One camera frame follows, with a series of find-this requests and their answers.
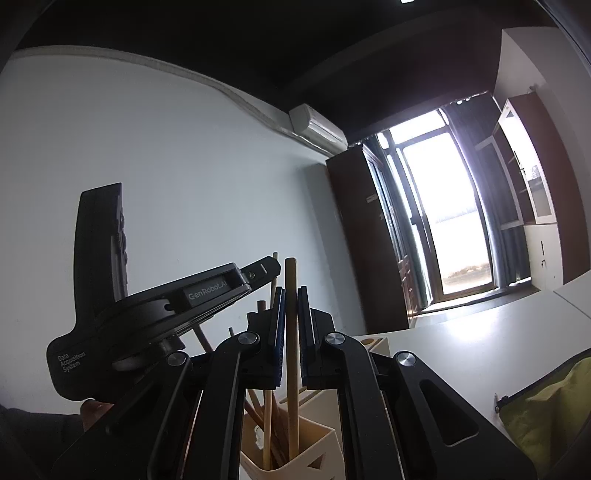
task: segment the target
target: white air conditioner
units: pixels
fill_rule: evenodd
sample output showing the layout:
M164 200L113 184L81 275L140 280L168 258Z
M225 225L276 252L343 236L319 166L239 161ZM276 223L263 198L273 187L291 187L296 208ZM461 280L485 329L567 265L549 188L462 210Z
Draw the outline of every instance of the white air conditioner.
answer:
M325 150L337 154L347 150L343 131L305 103L290 110L294 132Z

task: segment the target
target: silver screw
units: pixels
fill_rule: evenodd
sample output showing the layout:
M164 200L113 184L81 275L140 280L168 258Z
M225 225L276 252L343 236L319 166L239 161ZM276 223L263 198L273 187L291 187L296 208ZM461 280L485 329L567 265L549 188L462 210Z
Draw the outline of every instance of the silver screw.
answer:
M345 341L345 336L339 332L329 333L326 337L326 342L331 345L340 345Z
M254 332L242 332L238 335L238 342L243 345L252 345L258 340L258 335Z
M180 367L187 360L187 355L182 352L174 352L168 356L168 364L171 367Z
M398 360L398 363L400 365L403 365L405 367L411 367L417 361L417 359L411 352L400 352L397 355L396 360Z

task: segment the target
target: green pouch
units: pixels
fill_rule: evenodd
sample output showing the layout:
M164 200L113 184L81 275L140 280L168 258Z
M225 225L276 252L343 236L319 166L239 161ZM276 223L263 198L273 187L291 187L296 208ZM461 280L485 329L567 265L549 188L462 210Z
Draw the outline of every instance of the green pouch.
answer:
M515 444L543 478L573 444L591 413L591 349L497 402Z

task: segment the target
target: triangular hole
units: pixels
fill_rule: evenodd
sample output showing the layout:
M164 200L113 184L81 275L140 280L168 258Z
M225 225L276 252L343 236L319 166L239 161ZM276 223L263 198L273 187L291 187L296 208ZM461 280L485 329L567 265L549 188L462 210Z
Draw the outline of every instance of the triangular hole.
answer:
M476 422L432 381L423 380L420 387L446 445L453 445L478 433Z
M316 460L314 460L308 466L310 468L315 468L316 470L320 470L320 468L322 467L322 460L324 460L324 453L322 455L320 455Z

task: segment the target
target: dark sleeve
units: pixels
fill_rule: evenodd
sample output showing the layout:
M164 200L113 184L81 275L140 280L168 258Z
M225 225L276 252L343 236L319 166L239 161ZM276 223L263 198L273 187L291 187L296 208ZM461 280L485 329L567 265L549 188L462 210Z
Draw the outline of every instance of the dark sleeve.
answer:
M0 417L0 434L4 434L6 440L13 437L18 444L16 446L37 471L37 477L24 478L38 478L39 473L41 478L49 477L53 463L83 433L79 415L29 413L17 408L2 408ZM14 457L18 454L8 447L0 446L3 450L8 449L7 455ZM14 460L22 462L23 459L17 455Z

